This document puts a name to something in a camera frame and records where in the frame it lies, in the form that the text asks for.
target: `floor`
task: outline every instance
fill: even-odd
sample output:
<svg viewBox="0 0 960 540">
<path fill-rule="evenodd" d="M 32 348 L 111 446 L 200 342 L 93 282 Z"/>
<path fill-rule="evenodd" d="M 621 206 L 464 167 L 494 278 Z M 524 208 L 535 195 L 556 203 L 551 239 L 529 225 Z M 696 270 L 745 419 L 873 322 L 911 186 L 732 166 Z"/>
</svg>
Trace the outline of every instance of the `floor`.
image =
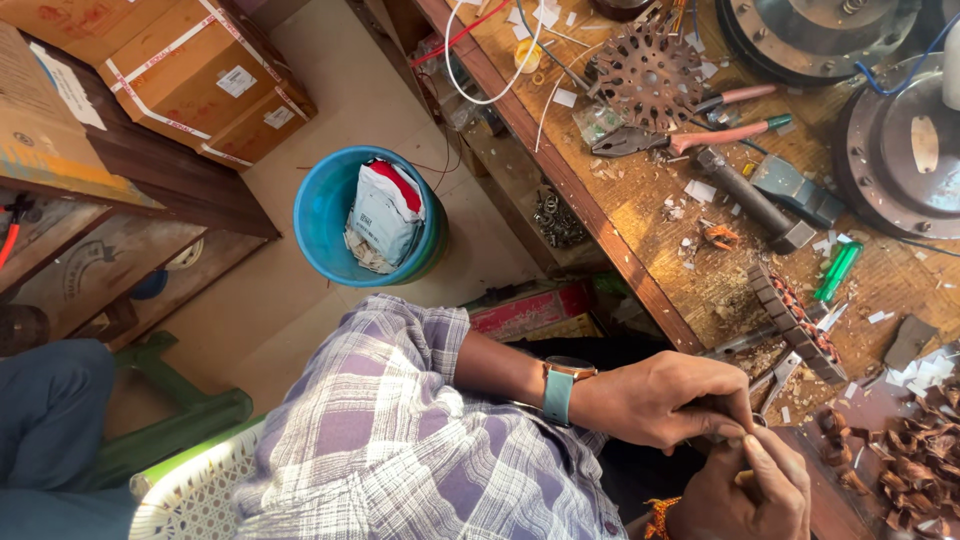
<svg viewBox="0 0 960 540">
<path fill-rule="evenodd" d="M 180 339 L 164 359 L 204 391 L 238 386 L 255 413 L 283 399 L 343 314 L 373 292 L 425 306 L 457 306 L 487 287 L 524 282 L 540 270 L 464 166 L 444 176 L 421 169 L 450 220 L 441 263 L 418 282 L 380 289 L 330 283 L 300 254 L 292 207 L 305 170 L 353 144 L 389 148 L 443 169 L 447 145 L 346 0 L 313 0 L 276 27 L 319 114 L 243 175 L 285 238 L 216 282 L 162 327 Z M 450 150 L 451 164 L 456 155 Z"/>
</svg>

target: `wrist thread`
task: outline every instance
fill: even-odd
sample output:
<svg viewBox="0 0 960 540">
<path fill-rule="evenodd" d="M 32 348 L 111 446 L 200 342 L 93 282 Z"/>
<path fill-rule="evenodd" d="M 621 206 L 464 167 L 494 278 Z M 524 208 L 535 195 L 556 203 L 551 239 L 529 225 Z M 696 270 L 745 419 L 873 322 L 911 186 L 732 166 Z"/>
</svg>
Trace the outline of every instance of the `wrist thread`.
<svg viewBox="0 0 960 540">
<path fill-rule="evenodd" d="M 647 540 L 653 538 L 656 534 L 661 540 L 670 540 L 670 535 L 666 531 L 666 511 L 670 506 L 680 502 L 680 497 L 661 501 L 660 499 L 651 499 L 647 504 L 652 504 L 650 513 L 653 517 L 647 522 L 647 532 L 643 537 Z"/>
</svg>

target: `teal watch strap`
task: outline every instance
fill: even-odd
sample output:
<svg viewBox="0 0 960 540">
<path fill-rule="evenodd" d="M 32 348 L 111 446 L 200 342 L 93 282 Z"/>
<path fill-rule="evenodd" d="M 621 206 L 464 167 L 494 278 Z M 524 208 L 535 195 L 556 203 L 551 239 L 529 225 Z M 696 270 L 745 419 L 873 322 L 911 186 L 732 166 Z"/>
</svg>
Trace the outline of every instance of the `teal watch strap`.
<svg viewBox="0 0 960 540">
<path fill-rule="evenodd" d="M 549 370 L 546 372 L 546 388 L 543 390 L 543 416 L 558 424 L 568 426 L 566 411 L 570 405 L 570 390 L 573 376 Z"/>
</svg>

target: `watch face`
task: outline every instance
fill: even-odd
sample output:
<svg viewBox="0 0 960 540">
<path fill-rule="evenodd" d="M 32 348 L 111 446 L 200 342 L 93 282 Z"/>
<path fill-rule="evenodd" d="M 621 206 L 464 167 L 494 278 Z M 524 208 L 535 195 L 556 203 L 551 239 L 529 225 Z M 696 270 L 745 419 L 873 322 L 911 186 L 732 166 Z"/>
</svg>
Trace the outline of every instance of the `watch face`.
<svg viewBox="0 0 960 540">
<path fill-rule="evenodd" d="M 574 358 L 572 356 L 548 356 L 546 361 L 555 366 L 570 369 L 594 369 L 593 364 L 587 362 L 586 360 L 581 360 L 580 358 Z"/>
</svg>

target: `white packing strap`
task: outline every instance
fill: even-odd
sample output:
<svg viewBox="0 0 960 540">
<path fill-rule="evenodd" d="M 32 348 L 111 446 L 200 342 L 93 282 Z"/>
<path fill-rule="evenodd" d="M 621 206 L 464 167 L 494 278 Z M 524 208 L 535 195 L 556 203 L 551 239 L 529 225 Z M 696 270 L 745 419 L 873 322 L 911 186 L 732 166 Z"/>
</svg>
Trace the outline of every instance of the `white packing strap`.
<svg viewBox="0 0 960 540">
<path fill-rule="evenodd" d="M 147 106 L 146 106 L 146 105 L 143 103 L 143 101 L 140 99 L 140 96 L 136 95 L 136 92 L 133 91 L 133 88 L 130 86 L 130 83 L 128 83 L 127 80 L 124 79 L 123 75 L 120 74 L 120 71 L 117 69 L 116 64 L 113 63 L 113 60 L 107 59 L 107 67 L 110 69 L 111 72 L 113 72 L 113 76 L 117 78 L 117 81 L 119 81 L 119 82 L 120 82 L 120 85 L 123 86 L 123 89 L 125 89 L 125 90 L 127 91 L 127 94 L 130 95 L 130 98 L 131 98 L 131 99 L 133 100 L 133 102 L 136 103 L 136 105 L 140 108 L 140 111 L 141 111 L 141 112 L 143 112 L 143 113 L 146 114 L 147 116 L 150 116 L 151 118 L 153 118 L 154 120 L 156 120 L 156 121 L 158 121 L 158 122 L 163 122 L 164 124 L 166 124 L 166 125 L 168 125 L 168 126 L 173 126 L 173 127 L 177 128 L 178 130 L 187 132 L 187 133 L 189 133 L 189 134 L 191 134 L 191 135 L 196 135 L 196 136 L 198 136 L 199 138 L 206 138 L 206 139 L 209 139 L 209 138 L 210 138 L 210 135 L 207 135 L 207 134 L 205 134 L 204 132 L 195 130 L 195 129 L 189 127 L 189 126 L 184 126 L 184 125 L 181 124 L 180 122 L 175 122 L 175 121 L 171 120 L 170 118 L 167 118 L 166 116 L 161 116 L 161 115 L 153 112 L 152 110 L 147 109 Z"/>
<path fill-rule="evenodd" d="M 260 62 L 260 65 L 262 65 L 263 68 L 266 69 L 268 73 L 270 73 L 270 76 L 273 77 L 275 81 L 277 81 L 278 83 L 283 82 L 283 79 L 280 77 L 280 75 L 276 73 L 276 71 L 274 71 L 274 69 L 268 63 L 263 61 L 263 57 L 260 56 L 260 53 L 256 52 L 256 49 L 254 49 L 253 46 L 250 45 L 249 42 L 247 42 L 247 40 L 240 34 L 240 31 L 238 31 L 236 27 L 230 24 L 230 21 L 228 21 L 227 18 L 224 17 L 224 15 L 221 12 L 218 12 L 217 9 L 214 8 L 207 0 L 200 0 L 200 3 L 204 5 L 206 10 L 210 12 L 211 15 L 217 17 L 217 21 L 220 24 L 224 25 L 224 28 L 226 28 L 227 31 L 230 32 L 233 38 L 236 39 L 241 45 L 243 45 L 243 48 L 247 49 L 247 52 L 250 53 L 250 56 L 254 57 L 256 61 Z"/>
<path fill-rule="evenodd" d="M 286 92 L 284 92 L 279 86 L 274 86 L 274 90 L 276 90 L 276 93 L 280 94 L 280 97 L 283 98 L 283 101 L 287 102 L 287 105 L 289 105 L 294 112 L 300 115 L 300 118 L 303 118 L 304 122 L 310 121 L 310 117 L 304 114 L 303 111 L 300 110 L 300 107 L 297 107 L 297 104 L 290 99 L 290 96 L 288 96 Z"/>
<path fill-rule="evenodd" d="M 213 154 L 214 156 L 218 156 L 218 157 L 220 157 L 220 158 L 223 158 L 224 160 L 236 161 L 237 163 L 240 163 L 241 165 L 247 165 L 248 167 L 253 167 L 253 163 L 250 163 L 249 161 L 243 161 L 243 160 L 241 160 L 240 158 L 235 158 L 234 156 L 231 156 L 230 154 L 224 154 L 223 152 L 221 152 L 221 151 L 219 151 L 219 150 L 216 150 L 216 149 L 214 149 L 214 148 L 210 148 L 210 146 L 207 145 L 205 142 L 200 143 L 200 146 L 201 146 L 201 148 L 204 149 L 204 152 L 209 152 L 210 154 Z"/>
<path fill-rule="evenodd" d="M 206 28 L 211 22 L 215 20 L 217 20 L 217 17 L 213 15 L 208 15 L 206 19 L 198 22 L 196 25 L 194 25 L 193 28 L 188 30 L 186 34 L 178 37 L 177 39 L 174 39 L 173 43 L 170 43 L 169 45 L 164 47 L 160 52 L 156 53 L 149 60 L 141 63 L 134 71 L 131 71 L 130 73 L 128 73 L 127 76 L 124 77 L 124 79 L 128 81 L 132 81 L 133 79 L 136 79 L 140 75 L 143 75 L 144 71 L 156 65 L 157 62 L 170 56 L 170 53 L 174 52 L 174 50 L 177 49 L 177 47 L 180 47 L 181 45 L 183 45 L 188 39 L 195 36 L 200 30 Z M 113 92 L 118 92 L 122 87 L 123 85 L 121 85 L 120 83 L 117 83 L 116 85 L 111 86 L 110 90 Z"/>
</svg>

